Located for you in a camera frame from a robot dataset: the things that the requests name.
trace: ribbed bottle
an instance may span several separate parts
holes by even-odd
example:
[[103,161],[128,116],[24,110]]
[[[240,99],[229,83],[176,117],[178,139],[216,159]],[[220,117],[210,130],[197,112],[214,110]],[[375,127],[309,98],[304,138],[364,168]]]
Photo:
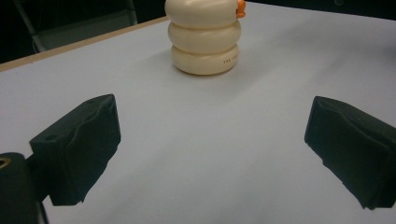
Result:
[[166,0],[174,65],[195,75],[232,68],[238,61],[238,18],[245,16],[245,5],[243,0]]

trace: plastic bottle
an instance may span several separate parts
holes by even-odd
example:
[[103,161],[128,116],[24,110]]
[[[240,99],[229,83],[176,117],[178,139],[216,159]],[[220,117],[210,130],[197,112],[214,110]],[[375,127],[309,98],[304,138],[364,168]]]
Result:
[[166,0],[174,65],[195,75],[232,68],[238,61],[238,18],[245,16],[245,5],[244,0]]

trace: orange cap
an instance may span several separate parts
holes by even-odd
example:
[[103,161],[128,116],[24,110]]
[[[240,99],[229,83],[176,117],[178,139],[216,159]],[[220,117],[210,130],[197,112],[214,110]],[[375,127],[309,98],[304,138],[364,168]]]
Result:
[[236,10],[236,18],[244,18],[247,13],[245,12],[245,7],[247,3],[244,0],[238,0],[238,9]]

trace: table surface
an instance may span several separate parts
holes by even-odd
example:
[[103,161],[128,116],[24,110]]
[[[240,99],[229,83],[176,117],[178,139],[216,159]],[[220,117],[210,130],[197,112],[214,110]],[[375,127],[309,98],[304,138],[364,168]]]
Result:
[[317,95],[396,126],[395,21],[247,3],[239,62],[211,77],[172,65],[168,23],[0,73],[0,153],[28,157],[51,123],[116,96],[118,152],[84,203],[45,200],[50,223],[396,222],[395,208],[362,209],[304,142]]

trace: wooden table edge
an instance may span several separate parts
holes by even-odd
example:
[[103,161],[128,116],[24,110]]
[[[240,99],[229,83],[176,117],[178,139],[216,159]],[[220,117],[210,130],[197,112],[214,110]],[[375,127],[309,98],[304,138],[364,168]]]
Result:
[[46,59],[48,57],[52,57],[54,55],[58,55],[58,54],[67,52],[69,50],[78,49],[78,48],[81,48],[81,47],[84,47],[84,46],[87,46],[87,45],[90,45],[90,44],[93,44],[93,43],[96,43],[96,42],[99,42],[102,40],[109,39],[109,38],[117,36],[117,35],[123,35],[125,33],[132,32],[134,30],[138,30],[138,29],[141,29],[141,28],[144,28],[144,27],[147,27],[147,26],[150,26],[150,25],[162,22],[162,21],[167,21],[167,20],[168,20],[167,17],[161,17],[156,20],[146,21],[146,22],[142,22],[137,25],[134,25],[134,26],[129,26],[129,27],[120,29],[118,31],[114,31],[114,32],[110,32],[110,33],[107,33],[104,35],[98,35],[98,36],[95,36],[95,37],[92,37],[89,39],[81,40],[81,41],[78,41],[73,44],[59,47],[57,49],[50,49],[50,50],[47,50],[47,51],[44,51],[41,53],[37,53],[34,55],[30,55],[30,56],[27,56],[24,58],[19,58],[17,60],[10,61],[7,63],[0,63],[0,72],[6,71],[9,69],[18,67],[18,66],[22,66],[22,65],[25,65],[28,63],[34,63],[34,62],[40,61],[42,59]]

